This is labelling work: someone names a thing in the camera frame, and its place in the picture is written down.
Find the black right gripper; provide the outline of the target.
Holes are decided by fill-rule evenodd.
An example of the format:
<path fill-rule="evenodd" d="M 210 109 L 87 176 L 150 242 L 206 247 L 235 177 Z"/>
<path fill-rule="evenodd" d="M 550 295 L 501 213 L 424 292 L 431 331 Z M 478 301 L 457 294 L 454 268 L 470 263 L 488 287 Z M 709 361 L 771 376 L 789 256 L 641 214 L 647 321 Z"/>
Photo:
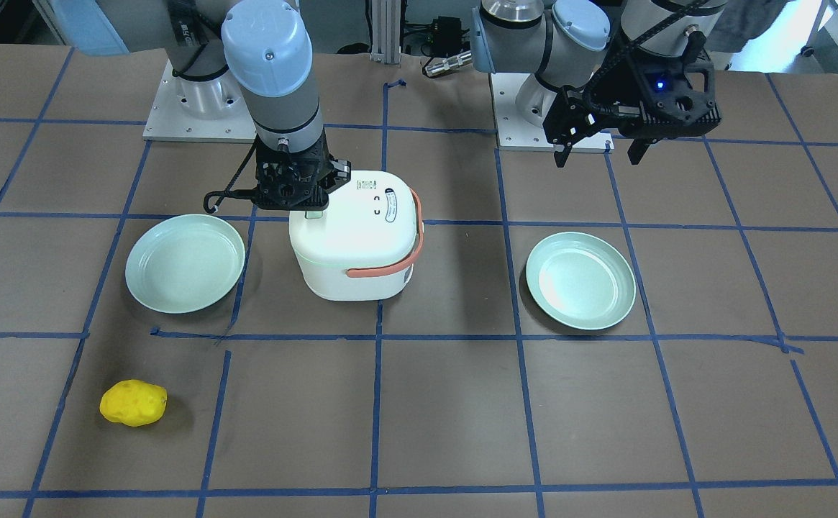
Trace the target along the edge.
<path fill-rule="evenodd" d="M 268 147 L 260 137 L 254 144 L 253 204 L 260 209 L 323 211 L 330 194 L 352 180 L 352 162 L 334 157 L 324 137 L 301 152 Z"/>

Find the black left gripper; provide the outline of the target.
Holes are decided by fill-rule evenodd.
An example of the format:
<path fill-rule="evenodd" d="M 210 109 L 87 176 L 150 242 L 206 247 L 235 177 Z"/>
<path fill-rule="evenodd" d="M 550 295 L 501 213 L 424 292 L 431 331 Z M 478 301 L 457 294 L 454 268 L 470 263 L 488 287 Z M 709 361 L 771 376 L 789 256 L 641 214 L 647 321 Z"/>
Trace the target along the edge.
<path fill-rule="evenodd" d="M 591 101 L 619 111 L 616 127 L 632 138 L 628 159 L 633 166 L 640 164 L 653 139 L 702 137 L 722 121 L 714 64 L 705 50 L 690 63 L 681 56 L 633 50 L 603 75 L 594 76 Z M 558 168 L 565 167 L 575 144 L 599 132 L 592 112 L 571 86 L 557 92 L 542 128 Z"/>

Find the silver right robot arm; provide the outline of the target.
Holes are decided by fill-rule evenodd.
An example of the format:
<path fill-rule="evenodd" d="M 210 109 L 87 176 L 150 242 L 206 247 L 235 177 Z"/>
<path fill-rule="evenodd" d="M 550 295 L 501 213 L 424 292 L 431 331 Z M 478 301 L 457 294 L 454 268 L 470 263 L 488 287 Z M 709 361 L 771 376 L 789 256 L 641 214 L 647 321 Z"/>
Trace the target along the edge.
<path fill-rule="evenodd" d="M 247 200 L 264 210 L 323 211 L 352 167 L 330 153 L 313 50 L 291 1 L 53 1 L 65 39 L 90 56 L 164 49 L 173 76 L 206 84 L 231 73 L 255 127 L 247 159 L 255 187 L 229 183 L 203 199 Z"/>

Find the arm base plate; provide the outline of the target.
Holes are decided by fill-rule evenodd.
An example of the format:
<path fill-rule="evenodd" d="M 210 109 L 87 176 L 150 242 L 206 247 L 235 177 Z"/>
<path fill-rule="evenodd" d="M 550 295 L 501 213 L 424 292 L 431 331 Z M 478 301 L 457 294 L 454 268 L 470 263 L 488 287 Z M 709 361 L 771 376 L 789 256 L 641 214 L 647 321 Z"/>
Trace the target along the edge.
<path fill-rule="evenodd" d="M 142 136 L 149 141 L 252 143 L 255 127 L 234 76 L 176 78 L 167 62 Z"/>
<path fill-rule="evenodd" d="M 531 73 L 492 73 L 492 109 L 500 150 L 552 152 L 542 127 L 555 92 Z"/>

